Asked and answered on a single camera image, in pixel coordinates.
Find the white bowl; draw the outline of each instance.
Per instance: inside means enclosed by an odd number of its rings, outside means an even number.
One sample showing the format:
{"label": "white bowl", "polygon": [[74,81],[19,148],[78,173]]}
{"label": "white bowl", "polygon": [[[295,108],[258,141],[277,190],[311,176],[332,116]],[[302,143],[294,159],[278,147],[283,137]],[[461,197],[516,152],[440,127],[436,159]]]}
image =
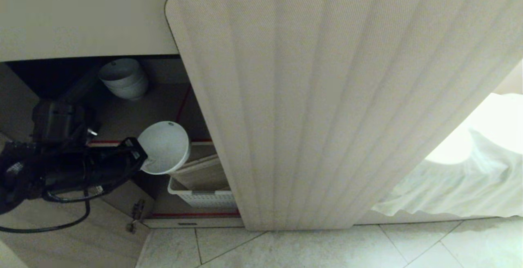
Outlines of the white bowl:
{"label": "white bowl", "polygon": [[140,78],[131,86],[120,88],[108,86],[107,88],[117,97],[137,101],[138,99],[141,99],[143,95],[147,92],[148,87],[149,80],[147,79],[147,76],[145,74],[142,74],[142,78]]}
{"label": "white bowl", "polygon": [[187,132],[171,121],[163,121],[149,126],[138,142],[149,158],[142,171],[152,175],[169,174],[179,169],[189,158],[190,142]]}
{"label": "white bowl", "polygon": [[128,87],[140,80],[145,73],[135,59],[119,59],[104,65],[98,78],[111,88]]}

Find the door hinge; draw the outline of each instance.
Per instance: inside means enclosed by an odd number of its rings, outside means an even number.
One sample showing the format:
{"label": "door hinge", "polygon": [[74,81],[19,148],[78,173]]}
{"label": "door hinge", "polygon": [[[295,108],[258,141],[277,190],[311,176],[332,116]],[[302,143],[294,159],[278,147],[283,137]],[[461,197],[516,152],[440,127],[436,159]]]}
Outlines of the door hinge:
{"label": "door hinge", "polygon": [[136,229],[138,228],[136,226],[136,224],[138,222],[140,222],[141,218],[142,218],[142,213],[143,213],[143,207],[145,206],[145,199],[140,199],[138,202],[136,202],[134,204],[134,206],[132,207],[132,222],[127,224],[125,226],[125,229],[132,233],[132,234],[135,234],[136,233]]}

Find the white tile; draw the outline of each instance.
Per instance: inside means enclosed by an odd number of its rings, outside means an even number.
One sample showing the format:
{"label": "white tile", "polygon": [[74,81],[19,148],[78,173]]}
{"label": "white tile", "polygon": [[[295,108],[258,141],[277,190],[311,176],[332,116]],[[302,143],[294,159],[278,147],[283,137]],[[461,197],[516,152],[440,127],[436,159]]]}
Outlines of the white tile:
{"label": "white tile", "polygon": [[466,220],[441,242],[465,268],[523,267],[523,218]]}
{"label": "white tile", "polygon": [[218,267],[403,268],[407,263],[381,229],[268,232],[204,264]]}
{"label": "white tile", "polygon": [[198,228],[198,245],[202,263],[218,257],[262,234],[245,228]]}
{"label": "white tile", "polygon": [[194,229],[153,229],[136,268],[194,268],[200,265]]}
{"label": "white tile", "polygon": [[439,242],[406,268],[462,268],[460,263]]}
{"label": "white tile", "polygon": [[390,240],[411,262],[441,240],[461,221],[380,225]]}

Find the white cloth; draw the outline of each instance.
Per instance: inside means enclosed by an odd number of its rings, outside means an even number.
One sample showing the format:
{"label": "white cloth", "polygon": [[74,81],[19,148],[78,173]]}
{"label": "white cloth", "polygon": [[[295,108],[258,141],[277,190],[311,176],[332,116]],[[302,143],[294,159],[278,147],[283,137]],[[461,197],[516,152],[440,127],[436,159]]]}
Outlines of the white cloth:
{"label": "white cloth", "polygon": [[471,147],[465,150],[470,153],[467,159],[455,164],[424,160],[372,209],[387,216],[399,210],[462,217],[523,216],[523,162],[517,146],[521,145],[521,108],[522,97],[489,96],[463,123],[469,132],[463,144]]}

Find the white cabinet door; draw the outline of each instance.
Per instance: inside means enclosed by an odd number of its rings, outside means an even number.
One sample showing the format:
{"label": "white cabinet door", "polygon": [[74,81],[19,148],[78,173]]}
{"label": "white cabinet door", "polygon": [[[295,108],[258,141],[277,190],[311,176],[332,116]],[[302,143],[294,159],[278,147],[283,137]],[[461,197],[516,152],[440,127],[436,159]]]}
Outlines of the white cabinet door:
{"label": "white cabinet door", "polygon": [[[25,201],[0,216],[11,228],[55,226],[80,218],[83,203]],[[149,228],[139,224],[136,234],[125,230],[132,219],[101,199],[91,201],[90,216],[82,223],[51,232],[0,232],[0,241],[30,268],[134,268]]]}
{"label": "white cabinet door", "polygon": [[523,0],[168,0],[248,229],[348,228],[521,60]]}

